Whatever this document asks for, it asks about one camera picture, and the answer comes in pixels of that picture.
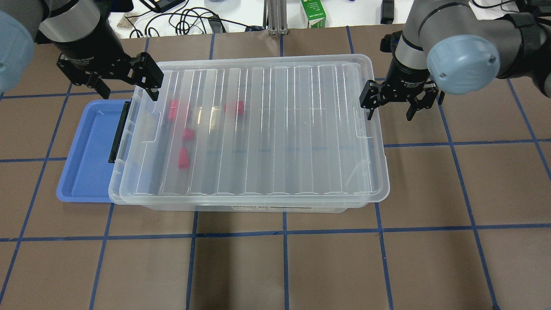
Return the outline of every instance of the plastic storage box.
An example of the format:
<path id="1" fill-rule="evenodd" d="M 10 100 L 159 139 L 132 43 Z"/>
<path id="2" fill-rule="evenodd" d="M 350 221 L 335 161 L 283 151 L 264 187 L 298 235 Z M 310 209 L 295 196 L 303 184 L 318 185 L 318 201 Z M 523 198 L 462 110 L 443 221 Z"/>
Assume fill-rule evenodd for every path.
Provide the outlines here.
<path id="1" fill-rule="evenodd" d="M 136 88 L 109 186 L 156 210 L 333 212 L 390 190 L 364 55 L 161 62 Z"/>

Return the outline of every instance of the blue plastic tray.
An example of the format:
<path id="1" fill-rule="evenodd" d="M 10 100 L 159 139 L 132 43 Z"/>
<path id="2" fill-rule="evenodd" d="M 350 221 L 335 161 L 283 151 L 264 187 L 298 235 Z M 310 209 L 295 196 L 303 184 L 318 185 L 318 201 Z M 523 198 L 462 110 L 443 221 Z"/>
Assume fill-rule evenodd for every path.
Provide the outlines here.
<path id="1" fill-rule="evenodd" d="M 111 202 L 107 190 L 114 164 L 107 161 L 125 101 L 95 100 L 86 106 L 57 187 L 59 200 Z"/>

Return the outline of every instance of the box handle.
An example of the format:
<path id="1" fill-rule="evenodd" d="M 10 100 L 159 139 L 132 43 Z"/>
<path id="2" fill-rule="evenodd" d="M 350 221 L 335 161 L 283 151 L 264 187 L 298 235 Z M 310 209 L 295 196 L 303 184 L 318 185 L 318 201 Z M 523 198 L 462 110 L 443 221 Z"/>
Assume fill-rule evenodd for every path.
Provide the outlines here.
<path id="1" fill-rule="evenodd" d="M 125 129 L 126 118 L 128 117 L 128 110 L 130 109 L 130 101 L 126 101 L 122 106 L 121 118 L 118 120 L 117 131 L 115 132 L 115 139 L 113 140 L 113 146 L 111 147 L 111 153 L 109 153 L 109 163 L 115 163 L 117 158 L 118 148 L 121 145 L 122 132 Z"/>

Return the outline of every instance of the brown table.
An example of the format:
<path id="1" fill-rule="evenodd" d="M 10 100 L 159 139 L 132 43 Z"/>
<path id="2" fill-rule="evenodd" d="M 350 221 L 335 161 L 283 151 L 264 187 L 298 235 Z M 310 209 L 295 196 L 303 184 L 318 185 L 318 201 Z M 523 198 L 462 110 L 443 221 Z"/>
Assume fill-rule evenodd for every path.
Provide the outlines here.
<path id="1" fill-rule="evenodd" d="M 368 55 L 398 25 L 123 40 L 157 61 Z M 0 101 L 1 310 L 551 307 L 551 100 L 495 80 L 407 122 L 383 107 L 390 196 L 342 214 L 67 204 L 56 186 L 85 105 L 37 46 Z M 112 98 L 132 87 L 109 83 Z"/>

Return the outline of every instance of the green and white carton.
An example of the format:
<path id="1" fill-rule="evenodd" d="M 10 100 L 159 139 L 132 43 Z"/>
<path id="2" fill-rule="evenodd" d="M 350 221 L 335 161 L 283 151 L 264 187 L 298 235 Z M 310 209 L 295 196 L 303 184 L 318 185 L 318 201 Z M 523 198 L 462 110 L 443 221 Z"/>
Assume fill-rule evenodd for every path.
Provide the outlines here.
<path id="1" fill-rule="evenodd" d="M 301 0 L 301 3 L 308 28 L 325 28 L 327 15 L 321 5 L 321 0 Z"/>

